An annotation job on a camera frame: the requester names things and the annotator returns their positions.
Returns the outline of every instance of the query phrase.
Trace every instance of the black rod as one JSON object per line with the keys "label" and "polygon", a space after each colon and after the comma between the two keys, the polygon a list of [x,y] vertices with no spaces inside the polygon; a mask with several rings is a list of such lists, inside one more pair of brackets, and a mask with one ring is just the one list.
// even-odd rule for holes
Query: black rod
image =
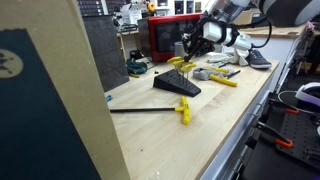
{"label": "black rod", "polygon": [[142,108],[142,109],[110,109],[112,113],[119,112],[146,112],[146,111],[174,111],[175,108]]}

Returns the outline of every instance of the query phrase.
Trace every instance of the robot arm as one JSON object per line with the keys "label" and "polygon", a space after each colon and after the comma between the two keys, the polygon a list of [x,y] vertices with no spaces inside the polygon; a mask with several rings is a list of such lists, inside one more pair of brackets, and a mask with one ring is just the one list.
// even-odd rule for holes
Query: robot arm
{"label": "robot arm", "polygon": [[251,49],[250,36],[239,33],[232,22],[252,3],[276,27],[301,25],[320,12],[319,0],[215,0],[204,12],[195,30],[182,37],[185,48],[184,61],[195,54],[213,49],[213,42],[241,50]]}

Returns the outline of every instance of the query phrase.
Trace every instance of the wooden table surface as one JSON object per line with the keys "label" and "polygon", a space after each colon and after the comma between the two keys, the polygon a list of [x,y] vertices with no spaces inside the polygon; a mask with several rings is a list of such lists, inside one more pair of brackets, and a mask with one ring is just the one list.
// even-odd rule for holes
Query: wooden table surface
{"label": "wooden table surface", "polygon": [[[297,38],[304,32],[305,25],[291,27],[291,28],[276,28],[272,27],[272,36],[274,38]],[[257,27],[254,29],[241,29],[240,32],[244,32],[252,37],[267,37],[269,34],[269,27]]]}
{"label": "wooden table surface", "polygon": [[[197,67],[208,66],[209,55],[195,58]],[[181,122],[180,112],[111,113],[123,155],[132,179],[195,179],[199,178],[239,119],[270,78],[278,61],[261,71],[233,66],[241,73],[232,78],[238,87],[215,81],[189,80],[202,92],[187,97],[191,123]],[[182,95],[153,88],[153,79],[173,69],[159,64],[140,78],[130,81],[105,95],[112,95],[110,109],[163,108],[180,106]]]}

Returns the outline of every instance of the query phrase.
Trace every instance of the white logo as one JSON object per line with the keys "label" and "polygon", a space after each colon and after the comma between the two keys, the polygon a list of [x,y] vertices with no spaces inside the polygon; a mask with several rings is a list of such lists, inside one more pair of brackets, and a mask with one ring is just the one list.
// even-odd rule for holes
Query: white logo
{"label": "white logo", "polygon": [[21,73],[23,62],[15,53],[0,49],[0,79],[12,78]]}

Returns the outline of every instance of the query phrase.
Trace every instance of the black triangular block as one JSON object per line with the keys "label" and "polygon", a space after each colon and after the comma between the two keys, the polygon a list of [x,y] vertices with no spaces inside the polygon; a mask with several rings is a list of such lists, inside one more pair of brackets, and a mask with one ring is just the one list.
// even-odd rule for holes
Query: black triangular block
{"label": "black triangular block", "polygon": [[154,77],[153,87],[195,97],[201,89],[172,69]]}

